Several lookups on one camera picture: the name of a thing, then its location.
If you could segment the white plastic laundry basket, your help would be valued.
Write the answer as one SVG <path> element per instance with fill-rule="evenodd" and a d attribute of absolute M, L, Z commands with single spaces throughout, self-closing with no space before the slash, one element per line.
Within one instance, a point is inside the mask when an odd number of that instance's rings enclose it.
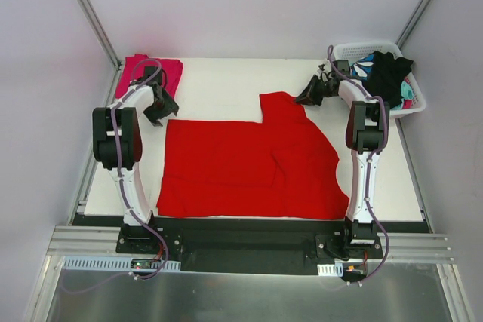
<path fill-rule="evenodd" d="M 349 64 L 352 65 L 374 51 L 379 51 L 381 53 L 390 52 L 396 59 L 403 57 L 401 50 L 395 43 L 385 40 L 337 44 L 333 48 L 332 55 L 335 60 L 348 60 Z M 422 112 L 426 108 L 426 100 L 413 72 L 410 72 L 405 77 L 405 82 L 411 88 L 413 93 L 411 103 L 408 106 L 402 106 L 401 109 L 392 109 L 389 113 L 390 118 L 402 118 L 412 113 Z"/>

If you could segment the red t shirt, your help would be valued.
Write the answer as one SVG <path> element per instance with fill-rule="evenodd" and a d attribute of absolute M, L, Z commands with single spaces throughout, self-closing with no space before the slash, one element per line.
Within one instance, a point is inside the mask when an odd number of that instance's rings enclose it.
<path fill-rule="evenodd" d="M 285 92 L 259 97 L 262 119 L 171 120 L 157 207 L 162 216 L 342 219 L 339 156 Z"/>

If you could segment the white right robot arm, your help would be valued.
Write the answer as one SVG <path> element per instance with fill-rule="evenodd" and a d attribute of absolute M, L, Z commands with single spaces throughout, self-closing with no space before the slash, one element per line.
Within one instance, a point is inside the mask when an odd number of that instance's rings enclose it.
<path fill-rule="evenodd" d="M 350 107 L 346 147 L 352 157 L 352 189 L 344 227 L 324 242 L 329 256 L 347 261 L 378 245 L 380 226 L 374 212 L 374 195 L 380 153 L 389 138 L 389 107 L 371 95 L 362 82 L 350 75 L 347 60 L 324 60 L 295 102 L 320 106 L 322 100 L 339 96 Z"/>

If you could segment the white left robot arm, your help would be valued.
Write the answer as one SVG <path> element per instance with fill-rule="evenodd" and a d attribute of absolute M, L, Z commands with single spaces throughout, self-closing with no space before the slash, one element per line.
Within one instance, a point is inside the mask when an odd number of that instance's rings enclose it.
<path fill-rule="evenodd" d="M 143 143 L 139 118 L 145 116 L 152 126 L 176 116 L 179 106 L 167 92 L 168 76 L 158 60 L 140 61 L 125 95 L 106 107 L 92 112 L 93 154 L 109 172 L 123 206 L 123 222 L 118 237 L 118 253 L 157 253 L 167 256 L 168 248 L 155 225 L 140 178 L 139 163 Z"/>

